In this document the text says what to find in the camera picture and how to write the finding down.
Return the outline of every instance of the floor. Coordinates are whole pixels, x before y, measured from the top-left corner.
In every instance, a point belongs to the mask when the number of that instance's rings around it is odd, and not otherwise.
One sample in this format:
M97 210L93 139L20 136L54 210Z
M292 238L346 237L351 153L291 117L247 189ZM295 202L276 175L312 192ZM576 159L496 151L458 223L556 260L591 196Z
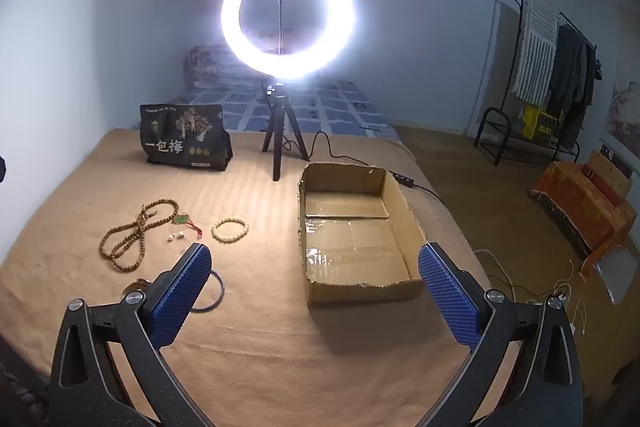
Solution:
M640 277L636 275L623 301L614 306L599 276L586 283L577 274L580 259L543 210L527 196L527 189L540 177L543 168L493 161L463 136L398 126L402 142L440 197L445 201L472 248L492 251L515 285L533 293L544 293L559 279L570 276L572 297L568 315L582 297L586 302L587 324L582 334L580 317L575 333L584 394L594 407L611 395L611 381L620 367L635 359L640 351ZM480 261L489 276L504 279L487 255ZM495 286L510 292L507 285L492 279ZM516 289L516 299L532 297Z

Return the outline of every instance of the tripod leg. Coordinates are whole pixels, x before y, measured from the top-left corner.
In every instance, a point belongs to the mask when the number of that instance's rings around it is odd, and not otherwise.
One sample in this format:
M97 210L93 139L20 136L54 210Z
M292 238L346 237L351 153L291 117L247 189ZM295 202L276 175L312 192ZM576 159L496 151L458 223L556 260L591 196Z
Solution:
M280 166L282 165L282 136L284 134L285 109L281 103L273 107L274 129L273 136L273 181L280 179Z
M287 111L287 116L289 117L289 123L291 124L291 128L293 129L293 134L296 135L296 140L298 142L298 147L300 149L300 154L302 155L302 159L308 162L309 155L306 152L305 141L302 139L302 133L300 133L300 126L298 125L296 114L293 112L293 108L291 107L289 100L287 100L285 108Z
M262 152L269 150L269 144L271 143L271 136L273 135L273 124L275 118L276 108L271 109L271 116L269 117L269 124L267 125L267 134L264 135L264 143L262 144Z

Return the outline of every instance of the ring light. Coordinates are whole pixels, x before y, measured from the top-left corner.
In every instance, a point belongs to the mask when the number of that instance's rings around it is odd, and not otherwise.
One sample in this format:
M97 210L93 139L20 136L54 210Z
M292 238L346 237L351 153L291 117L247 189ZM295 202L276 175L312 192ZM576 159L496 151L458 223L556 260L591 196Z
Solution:
M291 55L273 55L261 51L242 33L242 0L222 3L222 33L231 50L247 66L276 78L301 78L327 65L344 47L354 24L351 0L326 0L328 17L322 36L310 48Z

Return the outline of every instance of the white bead bracelet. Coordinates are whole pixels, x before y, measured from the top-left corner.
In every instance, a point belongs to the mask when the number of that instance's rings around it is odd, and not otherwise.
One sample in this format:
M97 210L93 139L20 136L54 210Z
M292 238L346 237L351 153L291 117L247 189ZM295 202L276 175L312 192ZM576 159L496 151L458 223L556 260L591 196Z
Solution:
M237 233L236 235L220 235L217 229L224 223L238 223L238 225L242 225L242 231ZM220 241L220 243L235 243L236 241L242 239L248 232L249 225L241 217L223 217L223 219L220 219L213 225L213 227L211 227L211 235L214 239Z

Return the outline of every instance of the open cardboard box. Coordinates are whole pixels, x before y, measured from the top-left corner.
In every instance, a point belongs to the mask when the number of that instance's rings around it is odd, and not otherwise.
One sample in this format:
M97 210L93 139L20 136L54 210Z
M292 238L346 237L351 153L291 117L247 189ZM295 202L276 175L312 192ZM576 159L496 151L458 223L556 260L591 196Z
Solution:
M424 289L424 232L384 169L311 163L298 184L307 302L396 301Z

